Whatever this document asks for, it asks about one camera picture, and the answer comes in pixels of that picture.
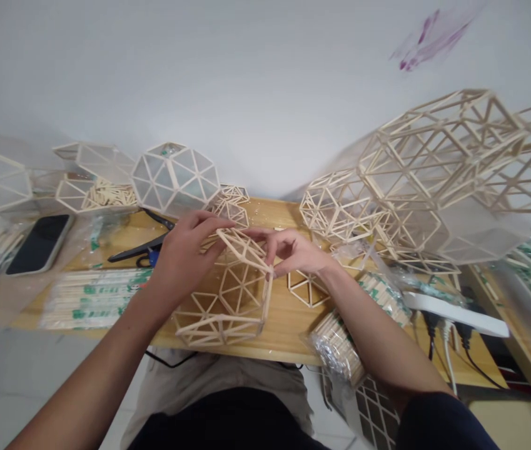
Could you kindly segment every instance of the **smartphone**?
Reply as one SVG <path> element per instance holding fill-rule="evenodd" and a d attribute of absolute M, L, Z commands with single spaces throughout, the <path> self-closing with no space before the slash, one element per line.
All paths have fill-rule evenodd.
<path fill-rule="evenodd" d="M 73 220 L 70 214 L 38 219 L 11 261 L 6 274 L 17 276 L 50 269 Z"/>

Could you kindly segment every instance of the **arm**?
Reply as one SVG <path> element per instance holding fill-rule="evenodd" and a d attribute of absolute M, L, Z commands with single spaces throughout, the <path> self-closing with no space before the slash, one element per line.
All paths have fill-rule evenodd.
<path fill-rule="evenodd" d="M 266 241 L 267 264 L 279 256 L 275 276 L 301 270 L 316 274 L 326 285 L 348 328 L 366 371 L 382 383 L 397 410 L 427 392 L 452 392 L 424 352 L 376 304 L 330 255 L 294 229 L 245 231 Z"/>
<path fill-rule="evenodd" d="M 225 248 L 217 241 L 201 254 L 201 243 L 234 225 L 206 211 L 181 218 L 163 241 L 146 287 L 7 448 L 99 448 L 152 338 Z"/>

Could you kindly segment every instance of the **scissors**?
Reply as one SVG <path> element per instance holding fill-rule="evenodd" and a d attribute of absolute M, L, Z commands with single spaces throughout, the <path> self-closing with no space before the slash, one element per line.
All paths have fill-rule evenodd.
<path fill-rule="evenodd" d="M 115 255 L 110 256 L 107 259 L 107 261 L 109 261 L 110 263 L 123 261 L 124 259 L 129 259 L 131 257 L 133 258 L 135 256 L 139 256 L 139 258 L 136 260 L 136 267 L 139 268 L 154 267 L 154 265 L 157 263 L 157 259 L 159 258 L 159 251 L 161 250 L 161 246 L 163 245 L 163 239 L 165 239 L 165 236 L 167 236 L 167 234 L 176 226 L 176 224 L 155 214 L 149 209 L 143 208 L 142 210 L 152 220 L 160 223 L 161 225 L 164 225 L 165 228 L 167 228 L 167 232 L 159 237 L 156 237 L 152 241 L 146 242 L 145 244 L 142 244 L 138 247 L 132 248 L 130 250 L 125 250 L 121 253 L 117 253 Z"/>

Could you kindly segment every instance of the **power strip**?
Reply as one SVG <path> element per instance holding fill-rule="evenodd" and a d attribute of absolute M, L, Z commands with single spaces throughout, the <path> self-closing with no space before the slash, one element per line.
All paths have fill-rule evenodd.
<path fill-rule="evenodd" d="M 492 318 L 486 314 L 470 311 L 469 309 L 451 305 L 444 300 L 414 292 L 404 292 L 403 301 L 410 309 L 438 314 L 453 322 L 469 325 L 476 329 L 478 333 L 497 336 L 498 338 L 509 337 L 507 324 L 502 320 Z"/>

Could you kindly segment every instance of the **power cord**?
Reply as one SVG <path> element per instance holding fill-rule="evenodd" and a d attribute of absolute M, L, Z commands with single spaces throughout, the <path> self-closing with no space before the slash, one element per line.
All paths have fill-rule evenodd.
<path fill-rule="evenodd" d="M 467 359 L 470 360 L 470 363 L 474 366 L 474 368 L 493 385 L 497 386 L 499 389 L 507 391 L 508 389 L 504 388 L 499 383 L 494 381 L 491 377 L 486 375 L 486 373 L 478 367 L 478 364 L 473 361 L 472 356 L 470 355 L 470 339 L 472 338 L 473 327 L 470 327 L 469 325 L 464 325 L 462 323 L 456 323 L 455 328 L 457 328 L 457 332 L 459 333 L 459 336 L 461 336 L 461 343 L 463 344 L 463 348 L 465 349 Z"/>
<path fill-rule="evenodd" d="M 162 358 L 158 357 L 157 355 L 155 355 L 154 353 L 149 352 L 148 350 L 145 350 L 144 354 L 149 356 L 149 357 L 151 357 L 151 358 L 153 358 L 155 361 L 163 364 L 164 366 L 169 367 L 170 369 L 175 369 L 177 367 L 180 367 L 182 364 L 184 364 L 189 359 L 194 358 L 198 354 L 198 352 L 192 352 L 191 354 L 189 354 L 188 356 L 186 356 L 184 359 L 182 359 L 180 362 L 177 362 L 176 364 L 170 364 L 167 361 L 165 361 L 164 359 L 162 359 Z M 286 364 L 284 364 L 282 362 L 279 362 L 278 364 L 280 366 L 282 366 L 283 368 L 288 369 L 288 370 L 300 370 L 300 369 L 303 368 L 302 364 L 300 366 L 298 366 L 298 367 L 296 366 L 296 364 L 291 364 L 289 366 L 287 366 Z"/>
<path fill-rule="evenodd" d="M 451 379 L 451 387 L 453 387 L 453 393 L 457 395 L 457 385 L 455 384 L 455 374 L 453 373 L 453 364 L 451 364 L 451 355 L 448 353 L 448 337 L 451 333 L 453 322 L 448 319 L 443 319 L 440 325 L 442 330 L 442 340 L 445 346 L 445 357 L 447 359 L 448 373 Z"/>
<path fill-rule="evenodd" d="M 440 321 L 440 316 L 433 312 L 422 311 L 423 320 L 426 322 L 428 328 L 428 336 L 430 336 L 430 347 L 428 348 L 428 359 L 434 358 L 434 338 L 436 337 L 436 327 Z"/>
<path fill-rule="evenodd" d="M 170 369 L 175 369 L 177 367 L 180 367 L 187 360 L 189 360 L 191 358 L 194 358 L 198 354 L 198 352 L 193 352 L 193 353 L 189 354 L 188 356 L 186 356 L 184 359 L 182 359 L 180 362 L 177 362 L 176 364 L 170 364 L 167 361 L 165 361 L 164 359 L 161 359 L 160 357 L 155 355 L 154 353 L 149 352 L 148 350 L 145 350 L 144 354 L 149 356 L 149 357 L 151 357 L 151 358 L 153 358 L 155 361 L 158 361 L 159 363 L 163 364 L 164 366 L 169 367 Z"/>

